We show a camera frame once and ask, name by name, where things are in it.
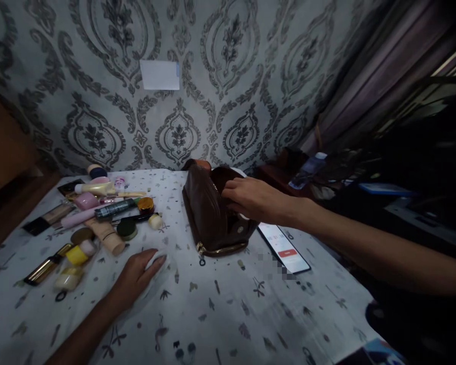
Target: hand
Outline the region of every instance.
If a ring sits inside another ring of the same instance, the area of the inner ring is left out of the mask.
[[[294,227],[302,200],[312,202],[309,199],[286,195],[266,182],[252,177],[236,177],[228,181],[221,196],[235,202],[228,204],[229,209],[247,218],[286,227]]]
[[[166,261],[165,256],[159,257],[146,270],[145,266],[156,252],[156,249],[148,249],[129,257],[113,288],[104,298],[110,309],[120,314],[133,305]]]

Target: pink tube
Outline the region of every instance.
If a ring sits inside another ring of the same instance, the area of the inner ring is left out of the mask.
[[[106,176],[100,176],[100,177],[96,177],[94,178],[93,180],[91,180],[89,182],[89,184],[104,184],[104,183],[109,183],[110,182],[110,179]]]
[[[85,192],[85,193],[82,193],[81,195],[77,196],[74,199],[74,202],[76,203],[78,208],[81,210],[95,208],[98,205],[100,205],[100,202],[98,201],[98,199],[96,199],[96,197],[93,194],[91,194],[90,192]]]
[[[93,218],[95,216],[95,210],[98,209],[98,207],[94,207],[88,210],[84,210],[82,212],[73,214],[69,217],[61,219],[61,225],[63,228],[71,228],[74,226],[77,226],[80,223],[83,223],[84,221],[87,221],[90,218]]]

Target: curtain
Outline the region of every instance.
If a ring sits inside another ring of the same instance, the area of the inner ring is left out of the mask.
[[[442,2],[393,3],[321,115],[323,149],[342,149],[361,139],[455,50],[454,18]],[[315,132],[301,145],[314,154]]]

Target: phone screen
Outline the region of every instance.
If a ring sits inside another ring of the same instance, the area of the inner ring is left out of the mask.
[[[258,229],[265,238],[265,241],[272,248],[272,251],[275,252],[279,260],[292,274],[311,269],[311,266],[297,252],[278,226],[260,223]]]

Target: plastic water bottle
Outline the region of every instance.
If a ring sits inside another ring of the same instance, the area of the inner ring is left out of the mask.
[[[297,190],[305,187],[306,184],[313,179],[313,176],[326,165],[324,159],[327,156],[328,155],[325,153],[318,152],[315,156],[309,158],[304,165],[302,165],[296,176],[289,182],[289,186]]]

